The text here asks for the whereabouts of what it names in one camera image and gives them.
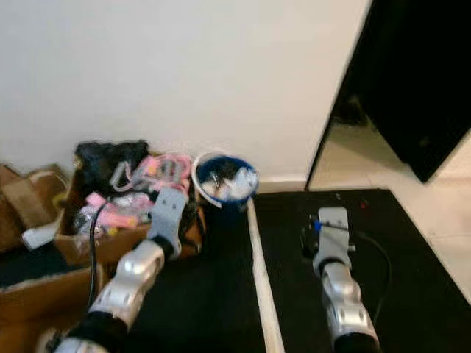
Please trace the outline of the blue rubbish bin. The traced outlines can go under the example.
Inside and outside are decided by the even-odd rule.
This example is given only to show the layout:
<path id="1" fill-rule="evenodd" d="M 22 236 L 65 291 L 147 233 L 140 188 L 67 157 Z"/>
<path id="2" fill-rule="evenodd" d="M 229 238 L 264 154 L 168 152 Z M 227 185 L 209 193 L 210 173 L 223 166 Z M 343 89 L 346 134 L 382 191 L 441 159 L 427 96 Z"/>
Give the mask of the blue rubbish bin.
<path id="1" fill-rule="evenodd" d="M 207 151 L 197 155 L 193 159 L 191 169 L 191 184 L 202 200 L 208 203 L 212 208 L 218 210 L 225 216 L 235 216 L 242 214 L 246 211 L 247 202 L 255 196 L 259 189 L 259 174 L 258 184 L 255 192 L 246 199 L 239 199 L 235 202 L 226 202 L 216 198 L 216 189 L 221 184 L 221 179 L 231 177 L 239 168 L 255 169 L 245 159 L 228 154 L 224 151 Z"/>

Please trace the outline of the white crumpled trash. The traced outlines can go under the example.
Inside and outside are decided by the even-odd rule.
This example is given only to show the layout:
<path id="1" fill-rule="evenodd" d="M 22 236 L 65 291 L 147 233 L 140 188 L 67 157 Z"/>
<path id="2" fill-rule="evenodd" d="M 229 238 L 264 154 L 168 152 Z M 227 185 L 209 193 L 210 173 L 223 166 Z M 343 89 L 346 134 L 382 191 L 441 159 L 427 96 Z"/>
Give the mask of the white crumpled trash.
<path id="1" fill-rule="evenodd" d="M 221 179 L 216 189 L 216 198 L 226 202 L 242 201 L 255 192 L 258 175 L 255 169 L 239 168 L 232 176 Z"/>

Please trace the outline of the pink wrapped bundle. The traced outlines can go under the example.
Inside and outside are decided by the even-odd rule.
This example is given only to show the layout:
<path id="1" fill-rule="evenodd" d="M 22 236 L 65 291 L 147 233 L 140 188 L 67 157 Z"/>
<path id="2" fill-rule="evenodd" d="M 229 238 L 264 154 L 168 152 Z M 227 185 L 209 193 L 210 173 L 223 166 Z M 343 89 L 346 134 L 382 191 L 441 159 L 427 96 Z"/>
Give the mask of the pink wrapped bundle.
<path id="1" fill-rule="evenodd" d="M 147 191 L 174 188 L 184 194 L 191 188 L 192 158 L 182 152 L 151 154 L 141 161 L 137 172 Z"/>

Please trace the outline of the white floor strip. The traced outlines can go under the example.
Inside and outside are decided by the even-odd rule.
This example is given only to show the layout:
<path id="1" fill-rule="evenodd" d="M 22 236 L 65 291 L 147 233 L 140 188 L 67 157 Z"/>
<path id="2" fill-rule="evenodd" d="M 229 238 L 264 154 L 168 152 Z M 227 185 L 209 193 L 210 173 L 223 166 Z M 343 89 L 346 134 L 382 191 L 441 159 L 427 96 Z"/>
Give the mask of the white floor strip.
<path id="1" fill-rule="evenodd" d="M 263 258 L 263 247 L 261 245 L 255 201 L 253 199 L 249 199 L 247 202 L 247 218 L 250 245 L 252 245 L 252 275 L 255 280 L 257 304 L 266 353 L 285 353 L 285 344 L 283 343 L 282 334 L 280 334 L 280 325 L 274 305 L 268 268 L 266 268 L 265 258 Z"/>

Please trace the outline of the narrow black floor mat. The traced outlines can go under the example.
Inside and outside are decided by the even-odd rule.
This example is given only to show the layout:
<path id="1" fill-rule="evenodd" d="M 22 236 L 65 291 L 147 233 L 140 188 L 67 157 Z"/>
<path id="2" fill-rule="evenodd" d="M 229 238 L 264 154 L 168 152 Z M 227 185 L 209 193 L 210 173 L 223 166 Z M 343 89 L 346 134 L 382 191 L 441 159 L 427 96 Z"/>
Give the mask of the narrow black floor mat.
<path id="1" fill-rule="evenodd" d="M 209 214 L 206 222 L 202 252 L 162 269 L 121 353 L 265 353 L 248 218 Z M 14 250 L 0 259 L 1 289 L 81 268 L 52 245 Z"/>

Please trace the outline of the black plastic bag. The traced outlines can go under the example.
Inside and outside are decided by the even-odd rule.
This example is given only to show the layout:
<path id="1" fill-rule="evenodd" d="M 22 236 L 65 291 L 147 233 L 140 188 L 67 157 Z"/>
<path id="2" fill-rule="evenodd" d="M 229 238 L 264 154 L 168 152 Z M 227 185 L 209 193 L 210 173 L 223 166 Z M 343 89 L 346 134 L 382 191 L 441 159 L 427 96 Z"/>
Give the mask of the black plastic bag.
<path id="1" fill-rule="evenodd" d="M 75 157 L 80 166 L 75 171 L 81 176 L 85 191 L 103 196 L 116 194 L 110 184 L 114 171 L 121 162 L 136 166 L 149 153 L 144 139 L 121 143 L 85 141 L 75 147 Z"/>

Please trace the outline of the cardboard box with pink packets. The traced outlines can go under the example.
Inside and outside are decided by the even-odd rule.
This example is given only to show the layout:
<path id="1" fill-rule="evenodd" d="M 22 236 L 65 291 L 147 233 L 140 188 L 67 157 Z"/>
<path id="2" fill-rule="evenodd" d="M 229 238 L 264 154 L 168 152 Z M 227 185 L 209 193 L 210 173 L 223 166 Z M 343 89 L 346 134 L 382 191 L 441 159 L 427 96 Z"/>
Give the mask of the cardboard box with pink packets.
<path id="1" fill-rule="evenodd" d="M 60 203 L 59 226 L 53 241 L 67 263 L 80 265 L 92 258 L 102 265 L 117 263 L 125 252 L 147 238 L 150 212 L 159 191 L 144 189 L 137 172 L 139 164 L 118 164 L 110 180 L 116 192 L 112 196 L 85 191 L 82 178 L 75 171 Z M 192 184 L 186 195 L 188 203 L 201 201 Z"/>

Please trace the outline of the wide black floor mat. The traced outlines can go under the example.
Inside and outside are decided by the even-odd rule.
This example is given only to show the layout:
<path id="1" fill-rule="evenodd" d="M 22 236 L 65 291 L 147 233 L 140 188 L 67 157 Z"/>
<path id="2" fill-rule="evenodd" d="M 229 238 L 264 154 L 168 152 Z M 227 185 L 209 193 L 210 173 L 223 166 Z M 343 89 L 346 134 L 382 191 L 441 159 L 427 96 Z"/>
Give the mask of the wide black floor mat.
<path id="1" fill-rule="evenodd" d="M 383 353 L 471 353 L 471 304 L 387 189 L 269 193 L 255 197 L 263 258 L 286 353 L 330 353 L 321 285 L 300 233 L 323 207 L 343 207 L 351 273 Z"/>

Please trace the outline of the white flat packet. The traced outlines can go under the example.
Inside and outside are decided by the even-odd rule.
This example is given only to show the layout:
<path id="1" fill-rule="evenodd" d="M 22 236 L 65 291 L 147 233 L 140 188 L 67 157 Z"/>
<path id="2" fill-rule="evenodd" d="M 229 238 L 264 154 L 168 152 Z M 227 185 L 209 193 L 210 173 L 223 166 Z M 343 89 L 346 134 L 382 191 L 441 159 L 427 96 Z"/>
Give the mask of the white flat packet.
<path id="1" fill-rule="evenodd" d="M 40 248 L 54 241 L 60 223 L 53 222 L 40 227 L 27 229 L 21 233 L 21 242 L 30 250 Z"/>

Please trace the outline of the small open cardboard box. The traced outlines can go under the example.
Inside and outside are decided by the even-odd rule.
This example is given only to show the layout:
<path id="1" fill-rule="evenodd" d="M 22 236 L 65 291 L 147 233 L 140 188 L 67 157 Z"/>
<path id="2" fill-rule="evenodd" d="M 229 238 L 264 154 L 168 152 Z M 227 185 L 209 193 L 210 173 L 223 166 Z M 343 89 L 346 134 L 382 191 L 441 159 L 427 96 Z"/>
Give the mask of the small open cardboard box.
<path id="1" fill-rule="evenodd" d="M 45 165 L 29 174 L 18 174 L 9 165 L 1 165 L 2 196 L 27 229 L 56 221 L 56 198 L 66 192 L 67 185 L 64 172 L 56 164 Z"/>

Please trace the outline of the large brown cardboard box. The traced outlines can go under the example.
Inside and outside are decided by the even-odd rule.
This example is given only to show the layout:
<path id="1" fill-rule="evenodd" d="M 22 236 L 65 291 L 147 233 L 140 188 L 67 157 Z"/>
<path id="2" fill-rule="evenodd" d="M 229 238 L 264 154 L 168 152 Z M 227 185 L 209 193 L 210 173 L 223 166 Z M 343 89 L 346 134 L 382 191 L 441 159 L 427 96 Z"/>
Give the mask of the large brown cardboard box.
<path id="1" fill-rule="evenodd" d="M 50 329 L 72 327 L 88 311 L 91 270 L 24 280 L 0 290 L 0 352 L 34 353 Z"/>

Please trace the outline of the black door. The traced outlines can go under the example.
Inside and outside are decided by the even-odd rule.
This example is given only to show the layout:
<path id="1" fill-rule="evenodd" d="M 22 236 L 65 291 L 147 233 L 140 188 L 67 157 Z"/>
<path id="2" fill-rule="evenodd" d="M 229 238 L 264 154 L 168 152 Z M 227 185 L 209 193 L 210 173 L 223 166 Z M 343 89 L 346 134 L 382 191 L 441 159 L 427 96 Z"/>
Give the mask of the black door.
<path id="1" fill-rule="evenodd" d="M 430 184 L 471 130 L 471 0 L 368 0 L 305 189 L 339 113 L 370 118 Z"/>

